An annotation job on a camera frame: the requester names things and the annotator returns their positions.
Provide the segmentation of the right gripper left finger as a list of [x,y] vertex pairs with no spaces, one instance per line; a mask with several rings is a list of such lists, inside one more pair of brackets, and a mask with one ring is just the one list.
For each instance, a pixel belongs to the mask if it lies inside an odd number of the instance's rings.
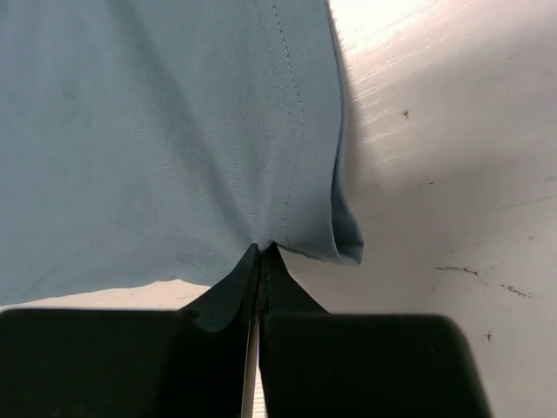
[[12,308],[4,417],[248,417],[261,254],[177,310]]

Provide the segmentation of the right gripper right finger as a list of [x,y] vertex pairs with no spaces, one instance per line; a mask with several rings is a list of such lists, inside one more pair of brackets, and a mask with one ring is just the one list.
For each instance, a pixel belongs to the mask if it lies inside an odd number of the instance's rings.
[[436,314],[327,312],[262,259],[259,366],[270,417],[488,417],[464,334]]

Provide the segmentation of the blue-grey t-shirt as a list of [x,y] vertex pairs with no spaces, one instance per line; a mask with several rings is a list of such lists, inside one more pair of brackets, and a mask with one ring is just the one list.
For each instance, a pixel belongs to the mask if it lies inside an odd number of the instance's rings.
[[1,301],[358,264],[325,1],[4,1]]

